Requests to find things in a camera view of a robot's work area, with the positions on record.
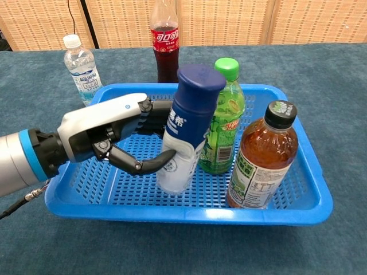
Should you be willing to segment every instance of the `blue bottle cap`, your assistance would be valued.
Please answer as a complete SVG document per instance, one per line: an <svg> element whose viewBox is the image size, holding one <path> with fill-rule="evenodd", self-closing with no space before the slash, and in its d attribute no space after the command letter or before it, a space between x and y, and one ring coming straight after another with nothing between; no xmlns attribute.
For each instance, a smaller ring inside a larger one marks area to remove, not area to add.
<svg viewBox="0 0 367 275"><path fill-rule="evenodd" d="M205 65L184 65L177 71L178 89L174 100L194 113L214 113L219 92L224 89L224 76Z"/></svg>

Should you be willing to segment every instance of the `red cola label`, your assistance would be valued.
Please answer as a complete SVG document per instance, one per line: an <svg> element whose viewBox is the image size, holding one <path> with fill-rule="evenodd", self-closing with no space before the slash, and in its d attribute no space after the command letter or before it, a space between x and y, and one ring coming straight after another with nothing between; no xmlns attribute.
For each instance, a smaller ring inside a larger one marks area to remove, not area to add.
<svg viewBox="0 0 367 275"><path fill-rule="evenodd" d="M158 52L172 52L179 48L178 28L166 31L151 30L153 49Z"/></svg>

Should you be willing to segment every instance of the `blue-gray tablecloth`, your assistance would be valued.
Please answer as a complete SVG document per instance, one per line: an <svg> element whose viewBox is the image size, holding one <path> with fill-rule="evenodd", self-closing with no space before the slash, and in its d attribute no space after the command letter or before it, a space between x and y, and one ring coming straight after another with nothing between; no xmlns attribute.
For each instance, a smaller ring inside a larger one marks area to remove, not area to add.
<svg viewBox="0 0 367 275"><path fill-rule="evenodd" d="M0 136L54 131L82 107L63 52L0 52ZM151 49L94 51L103 84L155 82ZM42 198L0 221L0 274L367 274L367 45L180 49L180 63L236 58L240 82L270 84L298 107L334 211L311 227L63 219ZM0 211L27 190L0 198Z"/></svg>

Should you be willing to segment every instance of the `black cable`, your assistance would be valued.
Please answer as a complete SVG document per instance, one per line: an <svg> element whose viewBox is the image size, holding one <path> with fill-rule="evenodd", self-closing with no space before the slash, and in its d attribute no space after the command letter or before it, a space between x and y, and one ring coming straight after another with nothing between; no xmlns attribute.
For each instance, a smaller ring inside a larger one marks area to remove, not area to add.
<svg viewBox="0 0 367 275"><path fill-rule="evenodd" d="M17 211L21 206L25 205L28 201L24 198L19 199L16 203L13 203L7 210L5 210L1 215L0 219L10 216L12 213Z"/></svg>
<svg viewBox="0 0 367 275"><path fill-rule="evenodd" d="M21 206L25 205L27 202L32 201L46 191L50 179L46 180L45 184L41 188L32 190L30 193L26 194L23 198L19 199L16 203L13 203L7 210L0 214L0 219L10 216L12 213L17 211Z"/></svg>
<svg viewBox="0 0 367 275"><path fill-rule="evenodd" d="M69 0L68 0L68 9L69 9L71 18L73 19L73 27L74 27L74 34L75 34L75 20L74 20L73 14L71 13Z"/></svg>

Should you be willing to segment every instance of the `barcode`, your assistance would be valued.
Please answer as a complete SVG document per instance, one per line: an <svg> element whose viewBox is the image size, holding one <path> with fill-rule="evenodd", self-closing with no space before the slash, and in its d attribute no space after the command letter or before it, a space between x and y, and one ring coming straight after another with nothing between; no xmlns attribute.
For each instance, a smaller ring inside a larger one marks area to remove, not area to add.
<svg viewBox="0 0 367 275"><path fill-rule="evenodd" d="M218 162L224 162L226 160L229 160L231 158L231 153L232 153L232 146L219 147L218 148L217 161Z"/></svg>

